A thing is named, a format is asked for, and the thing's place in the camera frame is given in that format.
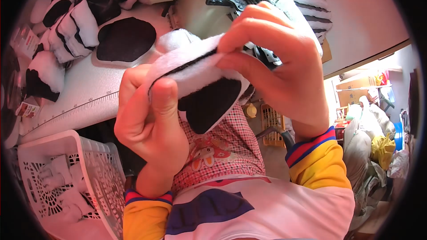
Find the blue container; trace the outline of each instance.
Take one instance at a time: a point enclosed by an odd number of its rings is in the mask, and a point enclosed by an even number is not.
[[[393,123],[396,128],[396,134],[395,134],[395,143],[396,143],[396,150],[402,150],[405,149],[403,143],[404,143],[404,136],[403,136],[403,125],[401,122]]]

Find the person's left hand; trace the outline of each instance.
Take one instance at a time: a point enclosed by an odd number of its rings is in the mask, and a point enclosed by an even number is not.
[[[147,161],[144,168],[149,169],[152,176],[170,179],[185,164],[188,140],[179,125],[178,87],[174,80],[156,81],[151,88],[152,104],[149,104],[143,82],[150,67],[143,64],[125,71],[114,132],[123,145]]]

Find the hand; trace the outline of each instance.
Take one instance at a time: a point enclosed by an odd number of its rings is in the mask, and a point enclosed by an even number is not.
[[[178,120],[178,87],[162,78],[151,89],[152,104],[144,86],[150,64],[125,71],[120,84],[119,109],[114,132],[126,147],[147,161],[137,180],[137,191],[157,197],[166,193],[188,157],[188,140]]]
[[[273,51],[283,65],[271,72],[255,57],[233,52],[247,42]],[[302,35],[283,11],[268,2],[247,6],[220,40],[218,51],[228,54],[216,66],[240,72],[267,104],[291,118],[297,141],[328,129],[321,58],[314,41]]]

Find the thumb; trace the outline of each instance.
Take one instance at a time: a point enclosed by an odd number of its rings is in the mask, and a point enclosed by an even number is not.
[[[178,123],[178,85],[173,79],[162,78],[151,88],[155,124],[165,130]]]
[[[228,53],[216,64],[220,69],[239,72],[261,92],[280,87],[278,78],[257,58],[242,52]]]

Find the yellow bag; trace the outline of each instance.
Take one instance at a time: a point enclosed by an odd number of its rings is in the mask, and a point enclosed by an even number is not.
[[[395,141],[390,140],[389,135],[390,133],[386,137],[375,136],[371,143],[371,159],[379,163],[383,170],[389,169],[396,148]]]

